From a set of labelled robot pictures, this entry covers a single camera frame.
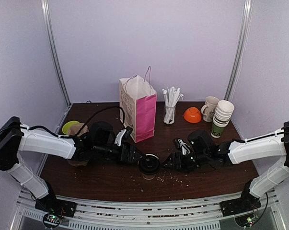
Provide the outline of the single black cup lid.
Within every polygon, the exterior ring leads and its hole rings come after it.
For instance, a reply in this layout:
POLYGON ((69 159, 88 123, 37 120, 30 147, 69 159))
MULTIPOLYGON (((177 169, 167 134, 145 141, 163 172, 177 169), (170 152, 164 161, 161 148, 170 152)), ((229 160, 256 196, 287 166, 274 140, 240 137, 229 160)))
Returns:
POLYGON ((138 163, 139 170, 145 175, 153 175, 159 172, 161 163, 157 158, 145 158, 138 163))

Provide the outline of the orange bowl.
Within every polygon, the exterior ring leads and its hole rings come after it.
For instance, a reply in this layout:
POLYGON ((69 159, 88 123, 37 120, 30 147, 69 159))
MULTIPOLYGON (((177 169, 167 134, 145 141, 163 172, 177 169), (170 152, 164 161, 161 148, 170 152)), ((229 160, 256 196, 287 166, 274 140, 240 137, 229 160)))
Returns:
POLYGON ((201 112, 196 107, 190 107, 184 112, 184 120, 196 124, 202 120, 201 112))

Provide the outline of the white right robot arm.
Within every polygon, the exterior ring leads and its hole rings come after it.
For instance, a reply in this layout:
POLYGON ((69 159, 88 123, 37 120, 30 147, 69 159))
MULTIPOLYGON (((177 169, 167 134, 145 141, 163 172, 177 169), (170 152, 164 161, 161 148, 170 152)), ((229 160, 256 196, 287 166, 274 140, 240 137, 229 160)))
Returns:
POLYGON ((204 130, 190 133, 187 139, 187 143, 180 138, 173 140, 177 151, 161 164, 162 168, 187 173, 204 165, 220 168, 254 159, 280 157, 262 175, 248 181, 239 198, 220 203, 223 216, 260 207, 260 197, 289 177, 289 121, 275 132, 252 139, 232 139, 219 145, 204 130))

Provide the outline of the left aluminium frame post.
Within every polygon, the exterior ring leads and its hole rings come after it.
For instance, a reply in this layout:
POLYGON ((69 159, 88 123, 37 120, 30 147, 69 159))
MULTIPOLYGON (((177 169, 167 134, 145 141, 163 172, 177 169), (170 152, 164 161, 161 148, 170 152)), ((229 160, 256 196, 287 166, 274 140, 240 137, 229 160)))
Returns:
POLYGON ((63 79, 62 75, 62 70, 58 58, 58 52, 56 49, 56 43, 55 43, 55 38, 54 38, 54 33, 53 33, 53 28, 52 28, 52 23, 51 23, 51 16, 50 16, 50 10, 49 10, 49 1, 48 0, 41 0, 41 6, 42 6, 42 13, 45 21, 45 26, 46 26, 46 32, 48 36, 48 41, 50 45, 50 50, 51 50, 51 56, 55 68, 55 73, 59 82, 60 89, 62 91, 65 103, 67 106, 71 106, 71 101, 68 95, 67 87, 63 79))

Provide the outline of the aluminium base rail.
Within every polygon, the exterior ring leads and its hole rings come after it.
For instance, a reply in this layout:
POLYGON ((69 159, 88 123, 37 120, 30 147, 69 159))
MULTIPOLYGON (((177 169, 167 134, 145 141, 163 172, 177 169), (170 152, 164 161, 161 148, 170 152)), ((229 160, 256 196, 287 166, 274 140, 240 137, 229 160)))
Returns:
MULTIPOLYGON (((240 227, 238 217, 263 213, 261 208, 235 216, 223 216, 220 202, 236 199, 240 193, 165 202, 110 202, 58 196, 76 203, 74 217, 65 217, 55 230, 288 230, 274 190, 268 192, 268 206, 258 223, 240 227)), ((22 189, 8 230, 47 230, 46 212, 35 209, 31 194, 22 189)))

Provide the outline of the pink and white paper bag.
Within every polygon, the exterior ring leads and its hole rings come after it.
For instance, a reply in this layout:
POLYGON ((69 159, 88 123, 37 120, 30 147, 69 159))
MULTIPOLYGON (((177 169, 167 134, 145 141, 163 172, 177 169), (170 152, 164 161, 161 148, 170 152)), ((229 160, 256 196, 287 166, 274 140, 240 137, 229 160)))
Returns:
POLYGON ((145 77, 135 75, 119 79, 119 105, 123 108, 120 119, 133 129, 135 143, 154 136, 157 92, 150 83, 151 66, 145 77))

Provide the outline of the lime green bowl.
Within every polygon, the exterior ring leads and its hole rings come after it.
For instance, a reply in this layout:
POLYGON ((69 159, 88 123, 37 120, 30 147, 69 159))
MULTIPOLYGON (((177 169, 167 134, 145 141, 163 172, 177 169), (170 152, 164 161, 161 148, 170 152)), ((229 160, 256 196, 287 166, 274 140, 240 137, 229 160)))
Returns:
POLYGON ((72 120, 72 121, 69 121, 67 123, 65 123, 62 127, 62 133, 67 135, 68 134, 68 131, 69 129, 75 125, 75 124, 79 124, 79 121, 76 121, 76 120, 72 120))

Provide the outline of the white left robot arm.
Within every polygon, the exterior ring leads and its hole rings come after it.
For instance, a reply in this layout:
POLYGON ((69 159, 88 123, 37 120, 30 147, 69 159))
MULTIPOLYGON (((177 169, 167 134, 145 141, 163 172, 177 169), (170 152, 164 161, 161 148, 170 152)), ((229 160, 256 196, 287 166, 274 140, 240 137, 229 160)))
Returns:
POLYGON ((35 208, 55 217, 73 217, 76 203, 57 199, 50 183, 36 175, 18 152, 38 152, 73 161, 102 156, 133 164, 145 154, 126 142, 131 133, 132 128, 126 127, 115 134, 109 123, 100 121, 80 136, 57 135, 44 126, 26 126, 13 116, 0 130, 0 170, 30 191, 36 199, 35 208))

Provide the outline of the glass jar of straws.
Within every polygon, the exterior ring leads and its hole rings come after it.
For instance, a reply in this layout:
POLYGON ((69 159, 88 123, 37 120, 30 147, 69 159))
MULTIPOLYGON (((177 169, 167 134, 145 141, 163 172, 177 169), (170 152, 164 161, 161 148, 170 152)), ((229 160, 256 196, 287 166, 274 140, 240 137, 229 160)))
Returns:
POLYGON ((181 93, 180 88, 176 88, 174 86, 166 89, 162 89, 162 93, 164 96, 164 111, 165 115, 163 118, 163 122, 165 124, 171 125, 175 122, 175 111, 176 104, 179 99, 183 99, 183 94, 181 93))

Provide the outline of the stack of cardboard cup carriers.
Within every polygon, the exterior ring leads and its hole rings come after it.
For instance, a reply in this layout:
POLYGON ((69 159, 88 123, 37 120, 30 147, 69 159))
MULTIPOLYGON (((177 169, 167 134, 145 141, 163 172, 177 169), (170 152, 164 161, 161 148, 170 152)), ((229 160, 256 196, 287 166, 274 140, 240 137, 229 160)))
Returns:
MULTIPOLYGON (((73 124, 73 125, 68 129, 67 134, 68 134, 69 136, 74 136, 74 135, 76 135, 83 125, 84 125, 84 123, 73 124)), ((77 136, 80 137, 81 135, 83 135, 83 134, 85 134, 85 133, 87 133, 87 132, 89 132, 89 128, 88 128, 88 126, 85 126, 85 127, 80 131, 80 133, 79 133, 77 136)), ((89 162, 88 160, 85 160, 85 161, 74 161, 74 160, 68 159, 68 163, 69 163, 70 165, 72 165, 72 166, 75 166, 75 167, 86 166, 88 162, 89 162)))

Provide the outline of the aluminium frame post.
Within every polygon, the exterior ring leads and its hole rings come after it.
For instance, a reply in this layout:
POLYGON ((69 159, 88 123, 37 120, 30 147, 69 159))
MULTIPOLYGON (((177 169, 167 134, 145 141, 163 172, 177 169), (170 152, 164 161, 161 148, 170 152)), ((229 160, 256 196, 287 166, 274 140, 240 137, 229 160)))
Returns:
POLYGON ((241 28, 239 33, 238 45, 235 53, 235 58, 233 62, 233 66, 231 69, 230 79, 227 86, 227 90, 225 93, 224 99, 227 101, 231 101, 233 99, 234 91, 236 88, 236 84, 238 82, 238 77, 240 74, 240 70, 242 67, 242 57, 243 52, 247 43, 247 37, 249 33, 249 26, 251 21, 251 13, 252 13, 252 0, 245 0, 243 7, 243 16, 241 22, 241 28))
POLYGON ((52 23, 51 23, 51 16, 50 16, 50 10, 49 10, 49 1, 48 0, 41 0, 41 6, 42 6, 42 13, 45 21, 45 26, 46 26, 46 32, 48 36, 48 41, 50 45, 50 50, 51 50, 51 56, 55 68, 55 73, 59 82, 60 89, 62 91, 65 103, 67 106, 71 106, 71 101, 68 95, 67 87, 63 79, 62 75, 62 70, 58 58, 58 52, 56 49, 56 43, 55 43, 55 38, 54 38, 54 33, 53 33, 53 28, 52 28, 52 23))

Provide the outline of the single brown paper cup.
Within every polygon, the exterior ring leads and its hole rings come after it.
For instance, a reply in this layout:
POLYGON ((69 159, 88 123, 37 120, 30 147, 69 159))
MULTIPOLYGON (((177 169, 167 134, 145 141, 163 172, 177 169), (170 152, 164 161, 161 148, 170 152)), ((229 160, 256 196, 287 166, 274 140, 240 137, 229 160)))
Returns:
MULTIPOLYGON (((146 157, 146 158, 157 158, 157 159, 158 159, 158 157, 155 156, 155 155, 153 155, 153 154, 147 154, 147 157, 146 157)), ((146 179, 146 180, 151 180, 151 179, 153 179, 153 178, 155 177, 155 175, 156 175, 156 174, 153 174, 153 175, 145 175, 145 174, 142 173, 142 177, 143 177, 144 179, 146 179)))

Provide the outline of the stack of paper cups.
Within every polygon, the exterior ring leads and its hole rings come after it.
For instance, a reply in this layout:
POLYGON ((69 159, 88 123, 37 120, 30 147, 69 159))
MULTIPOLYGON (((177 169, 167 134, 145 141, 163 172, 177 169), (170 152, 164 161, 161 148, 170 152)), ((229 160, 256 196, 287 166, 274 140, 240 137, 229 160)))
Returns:
POLYGON ((235 107, 227 100, 218 102, 213 116, 213 123, 211 128, 211 136, 213 138, 220 138, 225 127, 229 124, 230 118, 233 114, 235 107))

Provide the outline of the beige ceramic mug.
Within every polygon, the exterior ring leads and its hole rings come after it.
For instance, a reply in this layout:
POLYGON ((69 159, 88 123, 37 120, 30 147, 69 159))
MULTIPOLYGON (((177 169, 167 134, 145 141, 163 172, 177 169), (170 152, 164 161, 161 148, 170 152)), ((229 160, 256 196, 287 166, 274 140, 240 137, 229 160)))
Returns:
POLYGON ((219 102, 219 99, 217 97, 214 97, 214 96, 206 97, 205 104, 202 106, 200 110, 202 114, 202 119, 205 122, 208 122, 208 123, 212 122, 218 102, 219 102))

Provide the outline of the right aluminium frame post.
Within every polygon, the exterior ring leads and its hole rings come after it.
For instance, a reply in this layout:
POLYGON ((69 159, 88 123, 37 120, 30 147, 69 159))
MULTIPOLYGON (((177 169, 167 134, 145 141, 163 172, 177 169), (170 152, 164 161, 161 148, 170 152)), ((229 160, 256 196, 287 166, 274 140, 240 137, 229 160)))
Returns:
POLYGON ((235 58, 233 62, 233 66, 231 69, 230 79, 227 86, 227 90, 225 93, 224 99, 227 101, 231 101, 233 99, 234 91, 236 88, 236 84, 238 82, 238 77, 240 74, 240 70, 242 67, 242 57, 243 52, 247 43, 247 37, 249 33, 249 26, 251 21, 251 13, 252 13, 252 0, 245 0, 243 7, 243 16, 241 22, 241 28, 239 33, 238 45, 235 53, 235 58))

